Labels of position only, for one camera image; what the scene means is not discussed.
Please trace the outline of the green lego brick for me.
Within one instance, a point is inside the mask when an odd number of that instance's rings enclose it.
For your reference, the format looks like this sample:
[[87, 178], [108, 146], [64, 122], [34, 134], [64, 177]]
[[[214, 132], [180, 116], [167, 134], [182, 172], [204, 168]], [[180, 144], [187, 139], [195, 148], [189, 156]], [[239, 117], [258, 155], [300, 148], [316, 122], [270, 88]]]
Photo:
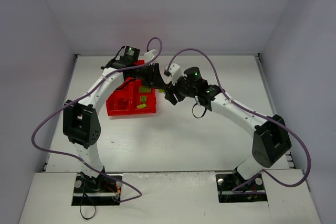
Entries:
[[139, 86], [139, 93], [151, 93], [151, 90], [150, 87]]

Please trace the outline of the small green lego piece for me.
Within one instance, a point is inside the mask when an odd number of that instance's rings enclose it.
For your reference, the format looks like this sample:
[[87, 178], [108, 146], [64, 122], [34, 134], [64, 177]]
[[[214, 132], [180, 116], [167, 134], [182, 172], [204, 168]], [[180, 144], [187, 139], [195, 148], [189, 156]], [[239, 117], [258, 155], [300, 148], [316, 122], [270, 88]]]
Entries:
[[140, 96], [140, 102], [141, 102], [141, 103], [146, 103], [146, 101], [147, 101], [147, 96], [145, 96], [145, 95], [141, 95], [141, 96]]

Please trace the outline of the green curved lego piece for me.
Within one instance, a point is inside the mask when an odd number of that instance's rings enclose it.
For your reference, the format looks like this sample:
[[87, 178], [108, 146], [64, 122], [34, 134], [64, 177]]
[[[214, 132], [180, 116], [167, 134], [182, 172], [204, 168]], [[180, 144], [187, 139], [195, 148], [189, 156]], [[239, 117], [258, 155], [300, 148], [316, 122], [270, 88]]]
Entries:
[[137, 109], [144, 109], [144, 108], [146, 108], [147, 106], [146, 106], [145, 103], [142, 103], [142, 104], [137, 105], [136, 107], [137, 107]]

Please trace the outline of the red curved lego brick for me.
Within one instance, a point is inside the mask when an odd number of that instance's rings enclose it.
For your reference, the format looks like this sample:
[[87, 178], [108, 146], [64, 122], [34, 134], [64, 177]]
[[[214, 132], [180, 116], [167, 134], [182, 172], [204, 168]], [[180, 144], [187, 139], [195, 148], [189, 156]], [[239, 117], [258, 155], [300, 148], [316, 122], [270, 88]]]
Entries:
[[118, 98], [116, 103], [117, 110], [127, 110], [129, 108], [129, 100], [126, 98]]

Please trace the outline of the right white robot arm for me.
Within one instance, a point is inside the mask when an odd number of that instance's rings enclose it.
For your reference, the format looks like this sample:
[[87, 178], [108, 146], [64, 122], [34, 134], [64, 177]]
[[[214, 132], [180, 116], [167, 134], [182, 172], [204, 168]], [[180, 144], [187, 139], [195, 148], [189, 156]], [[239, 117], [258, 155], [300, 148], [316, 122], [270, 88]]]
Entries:
[[194, 98], [207, 110], [220, 114], [242, 128], [253, 139], [251, 153], [234, 173], [240, 180], [248, 180], [264, 168], [270, 168], [292, 147], [286, 130], [264, 118], [250, 114], [233, 104], [218, 85], [210, 85], [202, 78], [198, 67], [181, 71], [172, 64], [164, 74], [171, 78], [170, 87], [176, 98]]

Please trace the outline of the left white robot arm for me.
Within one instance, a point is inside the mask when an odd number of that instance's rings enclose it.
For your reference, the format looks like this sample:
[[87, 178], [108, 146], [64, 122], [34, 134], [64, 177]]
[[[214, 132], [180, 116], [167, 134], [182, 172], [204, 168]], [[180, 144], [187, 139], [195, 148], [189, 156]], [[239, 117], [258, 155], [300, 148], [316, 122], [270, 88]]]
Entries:
[[104, 172], [100, 160], [97, 141], [101, 134], [98, 114], [107, 99], [119, 88], [127, 78], [140, 80], [145, 87], [165, 90], [167, 84], [160, 74], [159, 64], [153, 59], [159, 54], [153, 49], [144, 54], [147, 65], [135, 68], [140, 51], [127, 46], [124, 55], [119, 59], [111, 59], [102, 66], [102, 75], [87, 91], [87, 97], [71, 104], [63, 112], [63, 134], [74, 144], [82, 159], [81, 173], [96, 179]]

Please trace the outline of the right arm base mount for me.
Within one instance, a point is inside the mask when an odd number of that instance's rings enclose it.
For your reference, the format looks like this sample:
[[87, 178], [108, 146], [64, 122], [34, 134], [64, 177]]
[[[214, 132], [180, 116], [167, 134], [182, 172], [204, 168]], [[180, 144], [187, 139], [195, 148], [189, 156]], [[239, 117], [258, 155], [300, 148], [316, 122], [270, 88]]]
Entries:
[[215, 179], [218, 202], [221, 204], [268, 201], [261, 173], [244, 185], [240, 184], [232, 173], [216, 174]]

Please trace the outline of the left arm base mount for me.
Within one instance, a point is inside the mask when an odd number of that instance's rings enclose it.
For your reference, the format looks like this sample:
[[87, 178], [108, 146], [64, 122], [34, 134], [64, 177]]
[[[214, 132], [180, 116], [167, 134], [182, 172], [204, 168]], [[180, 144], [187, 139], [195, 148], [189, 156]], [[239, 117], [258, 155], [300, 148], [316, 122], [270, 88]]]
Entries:
[[119, 206], [122, 183], [99, 175], [89, 178], [82, 173], [76, 175], [72, 206]]

